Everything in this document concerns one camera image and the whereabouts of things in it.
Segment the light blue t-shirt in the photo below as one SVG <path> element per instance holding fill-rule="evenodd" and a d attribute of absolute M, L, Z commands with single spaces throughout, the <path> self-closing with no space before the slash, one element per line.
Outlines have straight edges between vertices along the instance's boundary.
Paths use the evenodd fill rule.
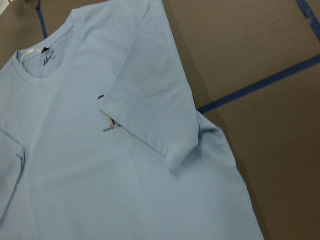
<path fill-rule="evenodd" d="M 160 0 L 71 11 L 0 71 L 3 240 L 261 240 Z"/>

